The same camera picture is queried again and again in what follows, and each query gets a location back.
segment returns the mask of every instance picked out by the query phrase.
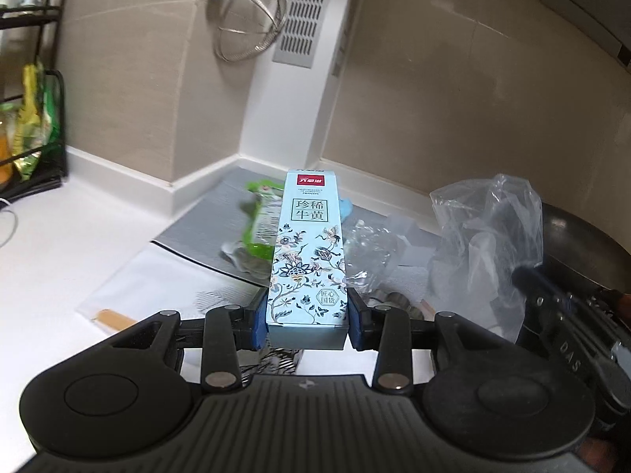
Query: tile backsplash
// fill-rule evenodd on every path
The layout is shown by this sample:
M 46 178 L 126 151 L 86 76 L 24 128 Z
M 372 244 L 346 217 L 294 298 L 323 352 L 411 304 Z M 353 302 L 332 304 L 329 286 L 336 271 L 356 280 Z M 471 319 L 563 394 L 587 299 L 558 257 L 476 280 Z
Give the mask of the tile backsplash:
M 68 0 L 68 142 L 172 181 L 236 153 L 253 63 L 213 55 L 221 2 Z
M 423 193 L 526 177 L 629 248 L 630 134 L 631 75 L 539 0 L 364 0 L 323 156 Z

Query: wok handle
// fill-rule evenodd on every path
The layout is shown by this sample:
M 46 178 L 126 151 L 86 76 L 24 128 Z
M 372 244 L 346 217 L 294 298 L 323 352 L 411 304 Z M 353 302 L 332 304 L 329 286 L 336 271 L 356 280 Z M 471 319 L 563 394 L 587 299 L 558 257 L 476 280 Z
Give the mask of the wok handle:
M 618 290 L 601 290 L 599 296 L 613 309 L 616 316 L 631 328 L 631 294 Z

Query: ventilation grille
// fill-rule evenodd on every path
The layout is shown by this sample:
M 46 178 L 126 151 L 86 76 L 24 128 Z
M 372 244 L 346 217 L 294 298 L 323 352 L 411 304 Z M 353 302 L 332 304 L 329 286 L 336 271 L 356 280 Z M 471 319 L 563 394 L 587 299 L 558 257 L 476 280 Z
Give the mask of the ventilation grille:
M 287 21 L 276 41 L 274 62 L 311 67 L 329 0 L 289 0 Z

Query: white cable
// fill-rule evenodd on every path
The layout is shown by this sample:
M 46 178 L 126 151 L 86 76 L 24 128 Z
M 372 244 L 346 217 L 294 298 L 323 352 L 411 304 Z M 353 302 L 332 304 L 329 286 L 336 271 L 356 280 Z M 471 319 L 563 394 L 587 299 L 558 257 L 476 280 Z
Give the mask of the white cable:
M 9 243 L 9 240 L 11 240 L 11 238 L 13 238 L 13 235 L 15 235 L 15 231 L 18 228 L 18 214 L 15 213 L 13 209 L 11 209 L 13 205 L 9 201 L 0 197 L 0 202 L 3 202 L 6 205 L 0 210 L 0 213 L 10 213 L 11 215 L 13 215 L 13 228 L 11 229 L 9 236 L 4 241 L 0 242 L 0 248 L 2 248 L 7 245 Z

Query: light blue box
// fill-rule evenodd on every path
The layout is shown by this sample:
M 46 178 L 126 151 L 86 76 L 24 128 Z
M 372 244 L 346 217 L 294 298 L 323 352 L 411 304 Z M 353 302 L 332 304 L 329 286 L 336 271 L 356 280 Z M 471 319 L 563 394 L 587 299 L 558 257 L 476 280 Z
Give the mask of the light blue box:
M 348 333 L 347 303 L 335 174 L 291 170 L 267 300 L 271 345 L 342 350 Z

